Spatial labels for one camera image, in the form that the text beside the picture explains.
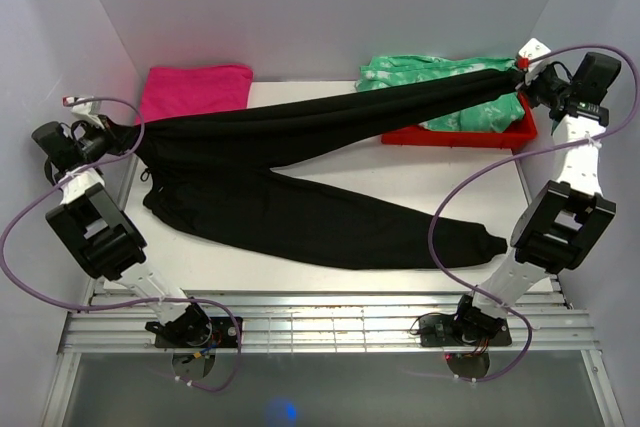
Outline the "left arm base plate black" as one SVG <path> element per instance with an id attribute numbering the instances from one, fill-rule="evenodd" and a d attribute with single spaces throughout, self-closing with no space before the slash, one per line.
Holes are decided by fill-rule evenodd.
<path id="1" fill-rule="evenodd" d="M 153 346 L 164 349 L 197 349 L 202 350 L 213 345 L 215 348 L 237 348 L 238 335 L 242 333 L 244 328 L 244 318 L 238 316 L 236 318 L 237 325 L 228 317 L 213 316 L 210 318 L 212 326 L 212 338 L 205 344 L 190 345 L 186 342 L 172 343 L 159 334 L 155 335 Z"/>

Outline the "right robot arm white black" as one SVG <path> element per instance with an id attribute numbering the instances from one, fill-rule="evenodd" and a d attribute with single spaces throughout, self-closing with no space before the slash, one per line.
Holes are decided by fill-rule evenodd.
<path id="1" fill-rule="evenodd" d="M 595 138 L 609 124 L 601 103 L 620 71 L 619 60 L 589 52 L 568 80 L 548 64 L 526 87 L 530 104 L 549 109 L 554 144 L 568 147 L 514 227 L 507 258 L 460 300 L 451 320 L 458 341 L 487 342 L 504 331 L 508 308 L 540 280 L 576 269 L 613 220 L 616 205 L 602 194 Z"/>

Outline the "black trousers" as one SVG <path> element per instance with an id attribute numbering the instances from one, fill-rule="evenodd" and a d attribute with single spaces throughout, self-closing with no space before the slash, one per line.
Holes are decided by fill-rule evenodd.
<path id="1" fill-rule="evenodd" d="M 512 93 L 516 69 L 116 126 L 152 178 L 144 206 L 186 234 L 351 270 L 463 268 L 505 253 L 480 223 L 292 178 L 287 166 Z"/>

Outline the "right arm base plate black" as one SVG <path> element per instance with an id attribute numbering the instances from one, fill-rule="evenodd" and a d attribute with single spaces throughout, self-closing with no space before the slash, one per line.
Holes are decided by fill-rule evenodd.
<path id="1" fill-rule="evenodd" d="M 417 319 L 417 335 L 422 347 L 506 347 L 512 337 L 506 324 L 497 330 L 460 320 L 455 314 L 429 313 Z"/>

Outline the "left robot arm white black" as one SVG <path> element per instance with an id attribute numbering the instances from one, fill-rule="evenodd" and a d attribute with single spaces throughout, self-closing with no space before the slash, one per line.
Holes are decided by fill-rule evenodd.
<path id="1" fill-rule="evenodd" d="M 147 298 L 157 320 L 146 329 L 169 344 L 208 344 L 213 336 L 210 318 L 147 262 L 144 237 L 106 191 L 101 170 L 92 165 L 105 155 L 124 154 L 128 140 L 119 138 L 109 119 L 101 115 L 94 121 L 79 120 L 70 128 L 48 122 L 31 138 L 47 156 L 48 180 L 64 183 L 62 200 L 46 220 L 84 272 Z"/>

